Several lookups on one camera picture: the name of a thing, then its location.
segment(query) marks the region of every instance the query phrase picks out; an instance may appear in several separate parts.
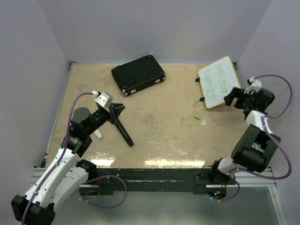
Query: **wooden table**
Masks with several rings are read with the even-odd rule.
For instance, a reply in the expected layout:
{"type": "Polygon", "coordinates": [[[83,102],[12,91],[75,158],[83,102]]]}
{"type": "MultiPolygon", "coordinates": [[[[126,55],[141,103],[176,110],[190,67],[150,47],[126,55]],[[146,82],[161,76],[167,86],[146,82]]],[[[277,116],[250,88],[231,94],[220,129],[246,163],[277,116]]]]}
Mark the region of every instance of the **wooden table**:
{"type": "MultiPolygon", "coordinates": [[[[111,75],[116,65],[74,65],[63,99],[46,166],[54,159],[66,133],[68,114],[75,97],[82,92],[104,91],[113,102],[128,106],[120,121],[133,139],[130,148],[117,128],[105,123],[104,138],[93,142],[82,158],[98,167],[188,168],[211,165],[229,157],[247,128],[242,110],[233,106],[206,109],[200,84],[195,82],[201,65],[162,64],[166,80],[129,97],[123,97],[111,75]]],[[[90,96],[76,105],[94,112],[90,96]]]]}

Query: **yellow whiteboard edge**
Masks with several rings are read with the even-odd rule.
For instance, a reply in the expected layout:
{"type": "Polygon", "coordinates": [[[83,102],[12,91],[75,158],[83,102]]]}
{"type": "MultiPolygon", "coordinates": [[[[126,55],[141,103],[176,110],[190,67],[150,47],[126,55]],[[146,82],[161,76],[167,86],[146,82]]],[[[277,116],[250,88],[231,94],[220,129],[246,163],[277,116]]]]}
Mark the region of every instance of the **yellow whiteboard edge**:
{"type": "MultiPolygon", "coordinates": [[[[223,58],[225,58],[225,57],[228,57],[228,58],[229,58],[229,60],[230,60],[230,62],[231,62],[231,65],[232,65],[232,67],[233,67],[234,74],[235,74],[236,79],[237,79],[237,81],[238,81],[238,83],[239,83],[239,86],[240,86],[240,88],[241,88],[240,80],[239,80],[239,78],[238,78],[238,75],[236,74],[236,71],[235,71],[235,69],[234,69],[233,62],[232,62],[230,56],[229,56],[229,55],[226,55],[226,56],[220,58],[219,60],[221,60],[221,59],[223,59],[223,58]]],[[[199,78],[200,78],[200,76],[199,76],[200,70],[203,70],[203,69],[205,69],[206,67],[209,67],[211,64],[209,64],[209,65],[205,66],[204,68],[198,70],[198,77],[199,77],[199,78]]],[[[201,82],[201,79],[200,79],[200,86],[201,86],[202,94],[203,94],[203,96],[204,96],[204,91],[203,91],[203,88],[202,88],[202,82],[201,82]]],[[[208,106],[206,105],[206,100],[205,100],[205,99],[204,99],[204,103],[205,103],[205,107],[206,107],[207,109],[212,109],[212,108],[217,107],[217,106],[219,106],[219,105],[223,105],[225,102],[223,102],[223,103],[221,103],[221,104],[218,104],[218,105],[214,105],[214,106],[212,106],[212,107],[208,107],[208,106]]]]}

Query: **whiteboard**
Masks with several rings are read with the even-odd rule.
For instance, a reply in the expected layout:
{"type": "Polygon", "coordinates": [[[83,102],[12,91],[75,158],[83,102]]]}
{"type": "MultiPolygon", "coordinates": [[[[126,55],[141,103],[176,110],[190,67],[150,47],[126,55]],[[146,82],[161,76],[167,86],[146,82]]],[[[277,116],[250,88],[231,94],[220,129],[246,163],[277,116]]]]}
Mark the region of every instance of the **whiteboard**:
{"type": "Polygon", "coordinates": [[[198,72],[205,106],[208,109],[225,103],[224,97],[240,82],[229,56],[225,56],[198,72]]]}

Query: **white wall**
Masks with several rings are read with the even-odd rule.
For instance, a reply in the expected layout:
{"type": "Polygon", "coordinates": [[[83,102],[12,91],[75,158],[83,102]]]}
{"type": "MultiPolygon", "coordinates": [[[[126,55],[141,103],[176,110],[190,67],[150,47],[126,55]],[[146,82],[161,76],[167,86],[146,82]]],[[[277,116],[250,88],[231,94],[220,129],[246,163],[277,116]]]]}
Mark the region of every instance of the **white wall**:
{"type": "Polygon", "coordinates": [[[68,61],[36,0],[0,2],[0,217],[43,159],[68,61]]]}
{"type": "MultiPolygon", "coordinates": [[[[273,0],[262,22],[252,36],[241,58],[238,72],[241,80],[263,74],[278,74],[288,79],[293,87],[293,101],[286,115],[270,126],[282,138],[293,163],[292,175],[278,181],[279,196],[288,219],[288,225],[299,224],[300,202],[300,1],[273,0]]],[[[269,114],[279,114],[287,103],[289,89],[281,80],[262,78],[264,87],[275,93],[275,102],[267,110],[269,114]]],[[[271,162],[275,175],[287,172],[285,158],[278,150],[271,162]]]]}
{"type": "Polygon", "coordinates": [[[271,0],[38,0],[66,56],[123,62],[237,60],[271,0]]]}

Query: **green object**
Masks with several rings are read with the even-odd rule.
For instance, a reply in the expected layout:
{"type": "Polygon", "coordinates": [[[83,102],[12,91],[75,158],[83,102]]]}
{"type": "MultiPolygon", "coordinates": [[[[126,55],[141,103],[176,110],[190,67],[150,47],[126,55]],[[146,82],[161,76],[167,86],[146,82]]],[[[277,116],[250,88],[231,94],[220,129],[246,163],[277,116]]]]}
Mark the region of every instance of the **green object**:
{"type": "Polygon", "coordinates": [[[194,116],[197,120],[201,120],[202,118],[200,116],[194,116]]]}

